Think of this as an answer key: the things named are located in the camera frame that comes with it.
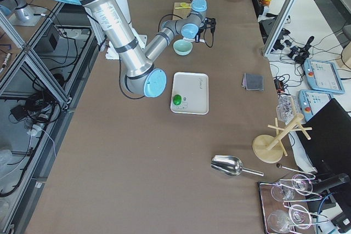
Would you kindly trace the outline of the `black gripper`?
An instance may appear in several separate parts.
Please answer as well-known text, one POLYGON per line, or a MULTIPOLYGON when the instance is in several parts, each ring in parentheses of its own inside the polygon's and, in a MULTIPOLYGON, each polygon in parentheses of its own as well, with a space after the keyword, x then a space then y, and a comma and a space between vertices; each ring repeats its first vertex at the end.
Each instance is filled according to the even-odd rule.
POLYGON ((211 34, 214 35, 216 30, 216 19, 215 18, 205 18, 202 26, 199 28, 198 34, 195 36, 195 42, 199 43, 201 34, 204 33, 206 30, 210 30, 211 34))

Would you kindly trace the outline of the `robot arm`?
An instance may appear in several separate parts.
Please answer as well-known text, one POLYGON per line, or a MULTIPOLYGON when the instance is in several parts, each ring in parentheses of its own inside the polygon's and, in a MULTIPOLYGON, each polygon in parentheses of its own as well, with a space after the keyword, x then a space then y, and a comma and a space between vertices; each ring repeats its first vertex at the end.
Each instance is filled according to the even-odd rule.
POLYGON ((192 0, 190 14, 185 19, 165 22, 154 39, 141 48, 117 0, 55 1, 81 5, 91 10, 126 67, 124 86, 131 93, 149 98, 160 96, 167 83, 165 72, 157 69, 154 61, 175 36, 195 38, 206 21, 206 0, 192 0))

